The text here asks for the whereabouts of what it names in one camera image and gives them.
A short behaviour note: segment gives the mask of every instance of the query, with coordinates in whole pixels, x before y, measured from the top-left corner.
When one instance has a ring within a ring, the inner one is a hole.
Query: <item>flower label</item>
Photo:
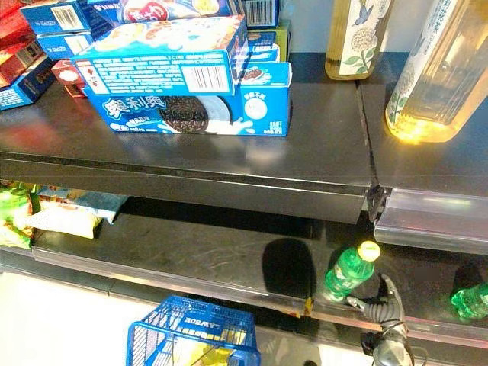
[[[377,29],[391,0],[351,0],[340,75],[368,72],[378,43]]]

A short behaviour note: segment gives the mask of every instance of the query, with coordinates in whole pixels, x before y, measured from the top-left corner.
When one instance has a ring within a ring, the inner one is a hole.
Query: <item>yellow oil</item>
[[[383,41],[384,33],[387,28],[388,18],[391,13],[391,8],[393,7],[393,0],[391,0],[390,7],[380,21],[376,30],[377,46],[374,51],[371,64],[369,65],[368,72],[363,74],[351,74],[351,75],[341,75],[339,69],[342,62],[342,53],[344,50],[345,43],[345,32],[348,26],[348,16],[349,9],[352,2],[365,3],[364,0],[335,0],[334,7],[332,11],[332,21],[329,33],[329,47],[326,54],[326,73],[328,77],[335,80],[360,80],[366,79],[373,72],[378,52],[381,48],[381,43]]]
[[[452,139],[488,95],[487,65],[488,0],[458,0],[404,108],[387,124],[392,134],[405,143]]]

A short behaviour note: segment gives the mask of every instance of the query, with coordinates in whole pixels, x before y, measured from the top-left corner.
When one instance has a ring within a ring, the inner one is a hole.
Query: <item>bottle cap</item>
[[[358,248],[358,254],[363,261],[374,262],[381,254],[381,249],[377,243],[367,240]]]

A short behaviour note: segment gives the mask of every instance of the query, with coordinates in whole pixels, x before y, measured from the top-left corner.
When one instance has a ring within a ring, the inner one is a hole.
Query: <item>lawson logo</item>
[[[185,320],[183,320],[183,322],[187,323],[187,324],[194,324],[196,326],[203,326],[203,327],[208,328],[208,329],[220,329],[220,328],[222,328],[222,326],[220,324],[206,322],[204,320],[193,319],[193,318],[188,318],[188,317],[186,317]]]

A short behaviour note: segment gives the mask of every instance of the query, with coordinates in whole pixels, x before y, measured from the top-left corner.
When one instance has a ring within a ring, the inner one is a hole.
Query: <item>blue shopping basket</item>
[[[196,366],[200,359],[185,364],[175,354],[189,353],[188,341],[229,350],[229,366],[260,365],[252,314],[170,296],[130,326],[126,366]]]

